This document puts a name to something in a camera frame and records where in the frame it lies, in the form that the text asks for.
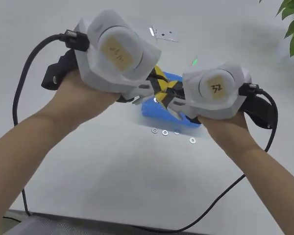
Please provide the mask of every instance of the yellow part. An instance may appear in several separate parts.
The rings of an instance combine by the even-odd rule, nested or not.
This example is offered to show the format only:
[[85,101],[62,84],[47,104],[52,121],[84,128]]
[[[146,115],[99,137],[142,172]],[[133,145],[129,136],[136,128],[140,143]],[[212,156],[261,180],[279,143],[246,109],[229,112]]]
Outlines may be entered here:
[[176,85],[176,83],[178,83],[178,81],[171,81],[171,82],[169,82],[168,88],[173,88]]
[[156,71],[156,74],[163,76],[167,80],[165,73],[162,72],[162,70],[157,65],[155,66],[155,71]]
[[167,96],[166,93],[160,92],[158,94],[155,94],[156,100],[166,109],[166,107],[163,105],[162,100]]
[[159,83],[159,86],[160,86],[160,89],[162,91],[165,91],[167,88],[168,88],[168,83],[164,80],[161,80],[161,79],[157,79],[158,83]]

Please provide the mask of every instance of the beige label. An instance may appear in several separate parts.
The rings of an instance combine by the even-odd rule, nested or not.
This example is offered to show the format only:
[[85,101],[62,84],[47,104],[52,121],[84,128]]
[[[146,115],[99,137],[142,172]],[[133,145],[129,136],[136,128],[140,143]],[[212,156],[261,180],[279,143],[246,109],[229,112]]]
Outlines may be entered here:
[[109,37],[101,47],[102,53],[120,70],[124,71],[134,62],[129,54],[115,37]]
[[222,99],[226,95],[226,90],[221,76],[216,76],[207,82],[213,99]]

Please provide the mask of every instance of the cable connector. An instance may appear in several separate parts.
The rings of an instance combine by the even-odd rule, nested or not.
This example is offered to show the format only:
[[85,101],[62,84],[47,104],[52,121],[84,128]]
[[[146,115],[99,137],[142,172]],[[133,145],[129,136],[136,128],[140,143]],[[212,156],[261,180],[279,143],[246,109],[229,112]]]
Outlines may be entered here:
[[263,91],[264,91],[263,89],[259,88],[258,84],[244,83],[239,88],[239,95],[242,95],[242,96],[257,95],[257,94],[262,94]]
[[89,40],[85,33],[67,30],[61,34],[59,40],[65,42],[66,47],[70,49],[87,51],[89,48]]

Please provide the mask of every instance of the white tabletop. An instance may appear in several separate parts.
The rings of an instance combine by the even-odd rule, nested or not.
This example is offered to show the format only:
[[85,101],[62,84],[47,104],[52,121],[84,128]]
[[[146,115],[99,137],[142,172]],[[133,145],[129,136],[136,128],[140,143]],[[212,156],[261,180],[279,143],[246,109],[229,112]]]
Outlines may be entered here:
[[[201,60],[234,60],[279,108],[270,153],[294,175],[294,67],[276,50],[290,21],[274,18],[280,1],[265,0],[19,0],[0,1],[0,136],[12,126],[12,100],[24,62],[45,37],[72,29],[103,9],[176,30],[179,42],[158,40],[160,67],[181,74]],[[66,51],[53,43],[35,59],[20,99],[19,119],[46,104],[40,83]],[[178,229],[199,217],[242,173],[200,128],[187,135],[153,134],[138,107],[115,104],[80,126],[46,156],[26,186],[31,212]],[[250,121],[261,146],[269,131]],[[19,196],[11,209],[23,210]],[[282,234],[245,179],[189,231],[222,235]]]

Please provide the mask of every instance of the forearm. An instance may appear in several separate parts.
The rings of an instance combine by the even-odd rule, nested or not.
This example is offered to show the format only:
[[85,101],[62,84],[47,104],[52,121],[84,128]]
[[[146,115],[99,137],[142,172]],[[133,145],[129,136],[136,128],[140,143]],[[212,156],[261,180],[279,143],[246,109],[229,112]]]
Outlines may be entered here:
[[260,148],[231,158],[247,176],[283,232],[294,235],[294,176]]
[[44,111],[27,118],[0,139],[0,217],[34,174],[45,155],[74,128]]

